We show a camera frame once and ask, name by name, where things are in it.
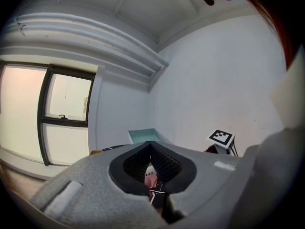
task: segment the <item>window pane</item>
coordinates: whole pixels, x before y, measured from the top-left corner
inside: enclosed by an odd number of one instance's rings
[[[87,128],[43,124],[43,133],[53,164],[73,164],[89,154]]]
[[[5,66],[0,92],[0,145],[41,159],[37,106],[46,69]]]
[[[54,74],[49,87],[46,116],[70,120],[86,120],[91,81]]]

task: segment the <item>pink object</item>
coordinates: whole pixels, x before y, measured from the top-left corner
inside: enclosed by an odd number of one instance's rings
[[[156,174],[151,174],[145,177],[144,184],[148,186],[148,188],[157,187],[158,177]]]

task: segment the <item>window handle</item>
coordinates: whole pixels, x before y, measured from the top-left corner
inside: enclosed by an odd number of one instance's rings
[[[64,114],[60,114],[59,116],[62,116],[62,120],[67,120],[68,118],[66,118],[66,116]]]

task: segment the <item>white ceiling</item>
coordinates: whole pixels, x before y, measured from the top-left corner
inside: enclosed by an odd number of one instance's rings
[[[245,0],[215,0],[214,6],[208,6],[203,0],[26,0],[19,11],[34,4],[69,4],[78,6],[78,10],[86,6],[101,13],[106,11],[141,31],[155,45],[142,41],[156,51],[203,26],[253,14]]]

